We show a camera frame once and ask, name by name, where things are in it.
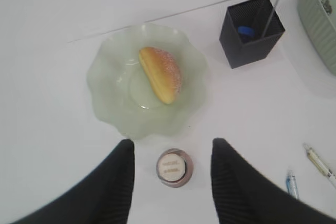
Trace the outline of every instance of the bread roll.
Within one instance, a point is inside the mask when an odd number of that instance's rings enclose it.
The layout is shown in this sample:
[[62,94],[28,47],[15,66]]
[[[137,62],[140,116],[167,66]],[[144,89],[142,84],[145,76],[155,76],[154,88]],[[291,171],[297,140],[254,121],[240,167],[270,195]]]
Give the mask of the bread roll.
[[139,61],[160,101],[174,102],[182,77],[173,55],[159,48],[144,47],[139,51]]

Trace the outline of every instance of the white desk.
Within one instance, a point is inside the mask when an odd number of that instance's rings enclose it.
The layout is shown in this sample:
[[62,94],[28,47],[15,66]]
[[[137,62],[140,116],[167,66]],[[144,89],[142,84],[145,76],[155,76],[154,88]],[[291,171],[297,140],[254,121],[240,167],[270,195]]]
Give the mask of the white desk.
[[[208,99],[177,136],[152,135],[135,143],[129,223],[218,223],[210,181],[215,137],[227,139],[282,189],[292,167],[301,199],[336,218],[336,190],[308,161],[301,145],[310,143],[336,170],[336,79],[302,28],[297,0],[281,1],[278,13],[286,32],[269,56],[230,69],[218,38],[226,7],[242,1],[156,21],[185,31],[206,56]],[[22,47],[12,41],[4,45],[12,57],[2,56],[0,64],[0,223],[60,196],[123,138],[94,117],[86,86],[86,72],[108,36],[39,47],[34,38]],[[309,62],[302,68],[304,57]],[[170,147],[184,149],[195,163],[191,181],[179,189],[164,186],[155,174],[158,156]]]

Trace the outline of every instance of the pen holder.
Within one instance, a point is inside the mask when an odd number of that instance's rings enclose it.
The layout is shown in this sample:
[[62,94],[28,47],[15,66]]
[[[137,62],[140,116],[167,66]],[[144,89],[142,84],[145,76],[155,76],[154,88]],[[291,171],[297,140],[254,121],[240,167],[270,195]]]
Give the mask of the pen holder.
[[231,68],[267,57],[285,32],[273,10],[270,0],[249,0],[227,8],[219,41]]

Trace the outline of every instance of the glass plate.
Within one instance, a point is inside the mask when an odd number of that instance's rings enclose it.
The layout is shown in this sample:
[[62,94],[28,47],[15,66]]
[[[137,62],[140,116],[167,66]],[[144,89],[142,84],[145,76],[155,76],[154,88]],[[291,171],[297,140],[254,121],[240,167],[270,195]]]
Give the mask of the glass plate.
[[[181,69],[181,92],[170,105],[156,97],[139,63],[147,46],[172,53]],[[102,43],[87,74],[94,113],[131,139],[175,134],[205,100],[206,69],[204,56],[179,30],[146,23],[117,32]]]

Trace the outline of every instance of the green basket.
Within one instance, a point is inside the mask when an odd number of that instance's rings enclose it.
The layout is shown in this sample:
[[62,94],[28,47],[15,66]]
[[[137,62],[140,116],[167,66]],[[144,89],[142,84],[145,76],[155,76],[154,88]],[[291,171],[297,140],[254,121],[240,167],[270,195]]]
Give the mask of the green basket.
[[316,51],[336,76],[336,0],[328,0],[333,9],[329,15],[321,1],[326,0],[299,0],[298,12]]

